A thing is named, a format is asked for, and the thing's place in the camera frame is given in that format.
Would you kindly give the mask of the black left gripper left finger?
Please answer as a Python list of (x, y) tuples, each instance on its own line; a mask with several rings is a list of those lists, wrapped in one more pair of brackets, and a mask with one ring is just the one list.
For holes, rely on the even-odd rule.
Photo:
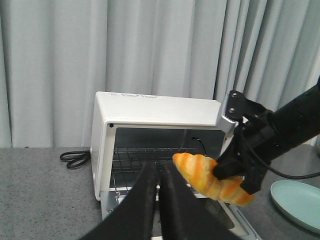
[(123, 201), (83, 240), (150, 240), (152, 238), (157, 171), (144, 164), (133, 188)]

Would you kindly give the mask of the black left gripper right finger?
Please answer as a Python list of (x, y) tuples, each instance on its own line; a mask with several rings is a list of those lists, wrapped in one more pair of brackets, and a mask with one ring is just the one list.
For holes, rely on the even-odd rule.
[(164, 240), (238, 240), (219, 222), (213, 226), (196, 225), (187, 213), (196, 208), (197, 198), (187, 187), (184, 178), (173, 163), (163, 167), (158, 194), (162, 238)]

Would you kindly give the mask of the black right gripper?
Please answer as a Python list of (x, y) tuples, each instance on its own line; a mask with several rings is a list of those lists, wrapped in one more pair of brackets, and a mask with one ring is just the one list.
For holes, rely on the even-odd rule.
[(271, 122), (273, 111), (244, 110), (242, 121), (233, 132), (233, 139), (225, 152), (218, 158), (213, 175), (219, 180), (243, 176), (240, 187), (249, 195), (261, 190), (267, 173), (267, 145), (275, 136)]

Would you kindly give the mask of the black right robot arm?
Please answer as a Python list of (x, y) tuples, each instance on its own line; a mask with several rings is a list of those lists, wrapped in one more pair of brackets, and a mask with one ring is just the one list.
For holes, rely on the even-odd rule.
[(214, 160), (176, 153), (164, 166), (159, 210), (165, 240), (234, 240), (194, 196), (194, 191), (241, 207), (261, 189), (271, 162), (320, 133), (320, 87), (315, 85), (277, 111), (232, 90), (225, 97), (216, 125), (232, 139)]

